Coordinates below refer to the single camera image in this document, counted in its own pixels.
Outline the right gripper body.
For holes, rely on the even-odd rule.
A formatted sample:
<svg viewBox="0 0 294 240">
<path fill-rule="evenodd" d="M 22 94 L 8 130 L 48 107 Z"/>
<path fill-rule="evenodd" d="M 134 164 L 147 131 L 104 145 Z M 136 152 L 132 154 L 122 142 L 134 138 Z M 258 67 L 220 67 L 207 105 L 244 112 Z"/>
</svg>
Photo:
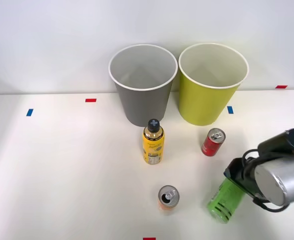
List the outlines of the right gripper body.
<svg viewBox="0 0 294 240">
<path fill-rule="evenodd" d="M 230 178 L 235 185 L 248 194 L 251 198 L 256 198 L 260 190 L 253 177 L 243 175 L 244 167 L 242 165 L 242 158 L 234 158 L 227 166 L 230 170 Z"/>
</svg>

